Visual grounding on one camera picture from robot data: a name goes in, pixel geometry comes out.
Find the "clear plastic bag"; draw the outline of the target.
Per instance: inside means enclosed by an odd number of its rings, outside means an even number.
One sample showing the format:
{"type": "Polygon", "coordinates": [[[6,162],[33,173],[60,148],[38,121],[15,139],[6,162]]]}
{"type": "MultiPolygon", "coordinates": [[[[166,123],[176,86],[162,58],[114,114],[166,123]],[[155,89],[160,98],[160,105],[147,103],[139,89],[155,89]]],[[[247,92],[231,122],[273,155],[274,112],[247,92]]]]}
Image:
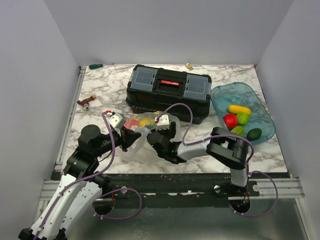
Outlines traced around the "clear plastic bag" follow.
{"type": "Polygon", "coordinates": [[[135,130],[135,132],[141,133],[141,137],[128,148],[127,152],[119,154],[123,160],[140,161],[159,157],[176,165],[184,162],[177,154],[178,147],[181,144],[180,137],[182,136],[180,120],[176,116],[166,113],[169,116],[170,128],[156,130],[155,118],[161,116],[161,114],[161,111],[145,112],[128,119],[136,119],[138,122],[148,119],[150,124],[139,126],[135,130]]]}

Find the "dark green fake avocado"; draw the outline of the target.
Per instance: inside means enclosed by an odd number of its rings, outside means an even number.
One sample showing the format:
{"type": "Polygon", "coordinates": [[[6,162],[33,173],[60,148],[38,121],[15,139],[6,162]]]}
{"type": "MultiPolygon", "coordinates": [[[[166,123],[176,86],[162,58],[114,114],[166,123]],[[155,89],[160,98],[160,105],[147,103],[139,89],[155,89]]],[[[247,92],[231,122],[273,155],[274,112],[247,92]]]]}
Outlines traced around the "dark green fake avocado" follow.
{"type": "Polygon", "coordinates": [[[253,128],[247,133],[246,138],[249,141],[256,141],[261,137],[261,135],[262,130],[260,128],[253,128]]]}

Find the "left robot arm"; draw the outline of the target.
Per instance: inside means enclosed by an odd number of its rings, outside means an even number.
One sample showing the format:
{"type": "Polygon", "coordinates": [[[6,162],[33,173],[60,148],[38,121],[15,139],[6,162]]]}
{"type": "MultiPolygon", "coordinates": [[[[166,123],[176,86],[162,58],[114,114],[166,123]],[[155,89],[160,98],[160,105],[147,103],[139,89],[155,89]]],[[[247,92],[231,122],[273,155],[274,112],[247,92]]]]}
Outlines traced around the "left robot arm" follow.
{"type": "Polygon", "coordinates": [[[86,209],[102,193],[112,190],[111,180],[97,175],[98,158],[104,153],[115,153],[120,146],[129,148],[141,133],[122,127],[109,134],[90,124],[81,130],[78,147],[68,158],[58,187],[39,219],[30,227],[22,229],[20,240],[65,240],[75,223],[86,209]]]}

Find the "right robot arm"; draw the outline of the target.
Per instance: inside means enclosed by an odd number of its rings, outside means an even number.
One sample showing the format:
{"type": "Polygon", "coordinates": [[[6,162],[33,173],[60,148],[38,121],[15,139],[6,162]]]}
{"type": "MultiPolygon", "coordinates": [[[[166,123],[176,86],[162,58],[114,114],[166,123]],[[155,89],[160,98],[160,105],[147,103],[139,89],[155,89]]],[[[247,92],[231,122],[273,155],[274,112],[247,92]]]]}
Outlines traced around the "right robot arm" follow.
{"type": "Polygon", "coordinates": [[[171,141],[167,130],[155,130],[147,136],[147,142],[158,157],[172,164],[185,163],[191,159],[211,156],[230,169],[231,184],[245,188],[248,184],[248,149],[251,142],[243,136],[214,127],[203,139],[183,143],[171,141]]]}

